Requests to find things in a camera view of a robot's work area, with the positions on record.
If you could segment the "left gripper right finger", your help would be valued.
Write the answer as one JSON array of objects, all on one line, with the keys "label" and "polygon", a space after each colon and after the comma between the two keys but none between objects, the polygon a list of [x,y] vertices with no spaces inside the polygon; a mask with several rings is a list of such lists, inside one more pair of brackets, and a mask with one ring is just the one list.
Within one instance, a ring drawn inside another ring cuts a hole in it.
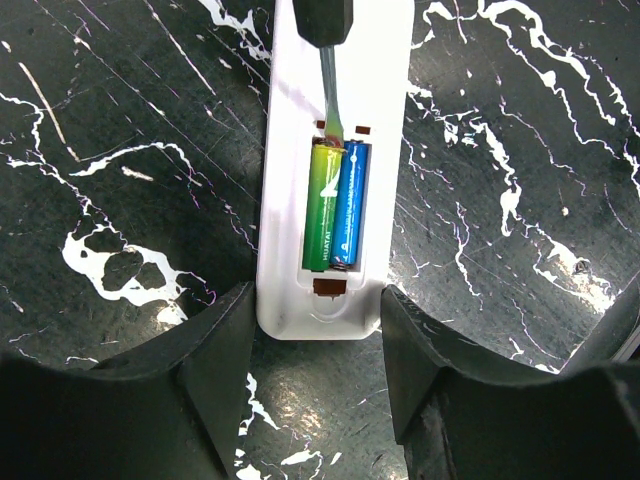
[{"label": "left gripper right finger", "polygon": [[395,439],[412,479],[635,479],[639,290],[628,288],[557,373],[501,356],[381,296]]}]

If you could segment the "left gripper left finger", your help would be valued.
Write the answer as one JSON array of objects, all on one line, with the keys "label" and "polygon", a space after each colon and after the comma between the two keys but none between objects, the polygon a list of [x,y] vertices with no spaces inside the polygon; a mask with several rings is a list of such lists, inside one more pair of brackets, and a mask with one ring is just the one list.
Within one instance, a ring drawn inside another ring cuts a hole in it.
[{"label": "left gripper left finger", "polygon": [[2,477],[230,478],[255,326],[245,282],[88,370],[3,352]]}]

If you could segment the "blue battery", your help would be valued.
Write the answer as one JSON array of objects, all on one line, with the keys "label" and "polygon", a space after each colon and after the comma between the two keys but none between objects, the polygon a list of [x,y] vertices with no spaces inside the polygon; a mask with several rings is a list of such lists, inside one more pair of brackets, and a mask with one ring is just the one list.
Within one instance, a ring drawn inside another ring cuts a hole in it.
[{"label": "blue battery", "polygon": [[334,216],[330,264],[346,270],[356,263],[369,145],[345,143]]}]

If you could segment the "green yellow battery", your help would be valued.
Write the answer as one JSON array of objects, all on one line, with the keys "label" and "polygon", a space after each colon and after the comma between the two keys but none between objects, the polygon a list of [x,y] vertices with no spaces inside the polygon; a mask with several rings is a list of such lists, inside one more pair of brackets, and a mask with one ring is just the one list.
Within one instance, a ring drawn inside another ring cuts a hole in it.
[{"label": "green yellow battery", "polygon": [[323,143],[311,151],[302,268],[329,268],[333,224],[343,150]]}]

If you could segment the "white remote control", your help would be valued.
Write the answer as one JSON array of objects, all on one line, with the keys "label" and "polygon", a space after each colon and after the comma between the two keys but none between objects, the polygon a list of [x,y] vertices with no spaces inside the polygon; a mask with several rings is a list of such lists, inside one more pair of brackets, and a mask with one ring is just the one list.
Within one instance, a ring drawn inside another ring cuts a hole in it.
[{"label": "white remote control", "polygon": [[313,160],[324,134],[326,82],[319,50],[302,38],[294,5],[274,15],[263,169],[256,315],[279,340],[359,340],[380,322],[387,281],[415,5],[357,1],[334,50],[332,86],[346,140],[367,148],[354,262],[315,272],[303,265],[309,203],[337,192],[334,167]]}]

